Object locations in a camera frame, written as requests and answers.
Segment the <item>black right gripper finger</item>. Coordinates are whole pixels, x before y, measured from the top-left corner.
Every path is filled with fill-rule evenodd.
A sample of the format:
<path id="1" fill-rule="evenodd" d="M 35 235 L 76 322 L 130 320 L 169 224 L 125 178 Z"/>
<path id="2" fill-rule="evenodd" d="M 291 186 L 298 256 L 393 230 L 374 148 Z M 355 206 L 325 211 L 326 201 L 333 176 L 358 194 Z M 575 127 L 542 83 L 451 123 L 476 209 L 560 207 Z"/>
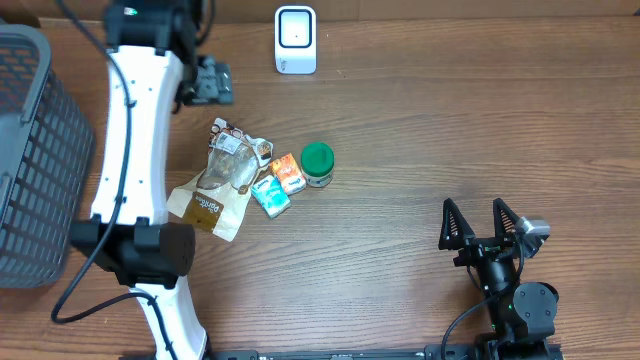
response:
<path id="1" fill-rule="evenodd" d="M 443 203 L 443 221 L 438 242 L 440 250 L 459 250 L 468 246 L 475 233 L 451 198 Z"/>
<path id="2" fill-rule="evenodd" d="M 493 221 L 496 236 L 509 236 L 516 231 L 520 217 L 501 199 L 493 200 Z"/>

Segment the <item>orange Kleenex tissue pack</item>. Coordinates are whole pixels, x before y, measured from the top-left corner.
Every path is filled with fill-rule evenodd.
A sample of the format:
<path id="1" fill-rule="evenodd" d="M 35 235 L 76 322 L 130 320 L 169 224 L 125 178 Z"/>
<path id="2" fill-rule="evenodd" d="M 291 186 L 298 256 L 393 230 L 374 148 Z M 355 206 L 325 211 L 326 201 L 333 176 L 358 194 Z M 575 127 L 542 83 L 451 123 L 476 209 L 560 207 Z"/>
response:
<path id="1" fill-rule="evenodd" d="M 287 195 L 296 194 L 306 188 L 306 179 L 291 153 L 272 161 L 270 170 L 278 178 Z"/>

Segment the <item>brown paper bread bag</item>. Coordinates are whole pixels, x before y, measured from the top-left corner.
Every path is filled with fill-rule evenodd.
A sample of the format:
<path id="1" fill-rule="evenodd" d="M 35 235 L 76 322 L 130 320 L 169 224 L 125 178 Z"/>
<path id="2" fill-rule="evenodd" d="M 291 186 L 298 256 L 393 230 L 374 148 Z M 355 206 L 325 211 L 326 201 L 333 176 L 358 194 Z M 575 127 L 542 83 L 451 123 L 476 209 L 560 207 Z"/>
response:
<path id="1" fill-rule="evenodd" d="M 242 224 L 250 188 L 271 162 L 274 145 L 252 137 L 222 118 L 210 130 L 207 167 L 174 188 L 168 211 L 227 242 Z"/>

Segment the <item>green lid jar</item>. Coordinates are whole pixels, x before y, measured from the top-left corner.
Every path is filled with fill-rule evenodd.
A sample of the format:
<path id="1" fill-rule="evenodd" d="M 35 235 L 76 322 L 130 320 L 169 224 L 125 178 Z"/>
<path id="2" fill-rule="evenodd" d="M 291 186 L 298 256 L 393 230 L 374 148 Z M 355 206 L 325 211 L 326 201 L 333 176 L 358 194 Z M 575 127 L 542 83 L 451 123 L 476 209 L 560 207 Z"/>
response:
<path id="1" fill-rule="evenodd" d="M 335 155 L 326 143 L 308 144 L 301 152 L 300 161 L 302 172 L 309 186 L 325 187 L 333 179 Z"/>

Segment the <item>teal Kleenex tissue pack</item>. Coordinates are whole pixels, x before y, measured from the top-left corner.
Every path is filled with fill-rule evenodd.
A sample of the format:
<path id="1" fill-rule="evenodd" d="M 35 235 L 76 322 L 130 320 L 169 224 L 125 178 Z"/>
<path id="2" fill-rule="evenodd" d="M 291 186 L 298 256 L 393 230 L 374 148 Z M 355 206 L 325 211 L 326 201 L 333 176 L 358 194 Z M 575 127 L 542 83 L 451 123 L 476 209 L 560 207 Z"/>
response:
<path id="1" fill-rule="evenodd" d="M 288 195 L 273 175 L 267 175 L 254 183 L 251 193 L 271 219 L 276 218 L 291 206 Z"/>

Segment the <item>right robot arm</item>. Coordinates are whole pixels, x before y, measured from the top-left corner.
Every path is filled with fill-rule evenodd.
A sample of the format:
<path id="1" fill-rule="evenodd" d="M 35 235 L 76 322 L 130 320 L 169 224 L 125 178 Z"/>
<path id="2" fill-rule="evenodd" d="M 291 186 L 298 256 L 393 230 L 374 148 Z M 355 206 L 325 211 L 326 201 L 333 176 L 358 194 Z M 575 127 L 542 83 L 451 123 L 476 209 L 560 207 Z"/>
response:
<path id="1" fill-rule="evenodd" d="M 478 237 L 455 202 L 443 202 L 438 248 L 456 251 L 453 264 L 466 269 L 483 300 L 456 317 L 440 346 L 442 359 L 561 359 L 561 347 L 551 346 L 559 293 L 546 282 L 521 280 L 525 261 L 538 254 L 551 234 L 540 217 L 517 215 L 502 199 L 492 202 L 494 235 Z M 474 312 L 488 310 L 492 331 L 456 350 L 448 345 L 456 327 Z"/>

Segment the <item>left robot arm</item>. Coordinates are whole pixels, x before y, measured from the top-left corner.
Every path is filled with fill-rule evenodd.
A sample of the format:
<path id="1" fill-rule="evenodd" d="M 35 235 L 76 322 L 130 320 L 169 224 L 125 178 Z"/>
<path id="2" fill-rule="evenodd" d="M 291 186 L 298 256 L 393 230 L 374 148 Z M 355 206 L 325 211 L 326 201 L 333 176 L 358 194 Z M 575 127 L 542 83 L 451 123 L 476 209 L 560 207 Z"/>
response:
<path id="1" fill-rule="evenodd" d="M 109 74 L 103 165 L 70 241 L 140 304 L 156 359 L 214 355 L 188 284 L 195 231 L 169 220 L 165 180 L 171 116 L 233 100 L 229 66 L 199 53 L 214 17 L 211 1 L 114 1 L 96 42 Z"/>

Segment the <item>white barcode scanner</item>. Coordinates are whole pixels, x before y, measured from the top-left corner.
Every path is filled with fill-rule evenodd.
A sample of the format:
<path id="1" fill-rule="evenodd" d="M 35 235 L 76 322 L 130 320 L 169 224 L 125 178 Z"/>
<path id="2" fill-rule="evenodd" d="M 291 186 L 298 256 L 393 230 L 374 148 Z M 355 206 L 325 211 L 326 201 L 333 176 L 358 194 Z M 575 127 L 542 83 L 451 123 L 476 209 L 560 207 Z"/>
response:
<path id="1" fill-rule="evenodd" d="M 317 17 L 306 5 L 284 5 L 274 15 L 274 58 L 281 74 L 309 75 L 317 68 Z"/>

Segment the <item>grey plastic mesh basket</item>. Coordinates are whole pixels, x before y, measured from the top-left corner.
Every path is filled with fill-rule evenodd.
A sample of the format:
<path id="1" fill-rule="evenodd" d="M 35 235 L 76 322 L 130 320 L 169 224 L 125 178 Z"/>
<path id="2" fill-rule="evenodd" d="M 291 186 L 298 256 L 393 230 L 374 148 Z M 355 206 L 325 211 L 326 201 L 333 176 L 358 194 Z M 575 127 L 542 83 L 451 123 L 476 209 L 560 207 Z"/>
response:
<path id="1" fill-rule="evenodd" d="M 56 76 L 47 38 L 1 27 L 1 285 L 56 282 L 95 149 L 88 119 Z"/>

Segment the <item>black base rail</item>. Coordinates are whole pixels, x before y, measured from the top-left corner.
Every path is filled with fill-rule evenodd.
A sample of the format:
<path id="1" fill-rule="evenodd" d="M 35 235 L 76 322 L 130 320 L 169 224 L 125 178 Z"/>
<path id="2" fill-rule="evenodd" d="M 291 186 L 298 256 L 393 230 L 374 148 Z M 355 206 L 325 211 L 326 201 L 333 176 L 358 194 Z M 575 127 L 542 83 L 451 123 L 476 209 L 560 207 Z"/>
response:
<path id="1" fill-rule="evenodd" d="M 327 350 L 258 352 L 256 350 L 211 351 L 211 360 L 441 360 L 441 346 L 419 349 Z"/>

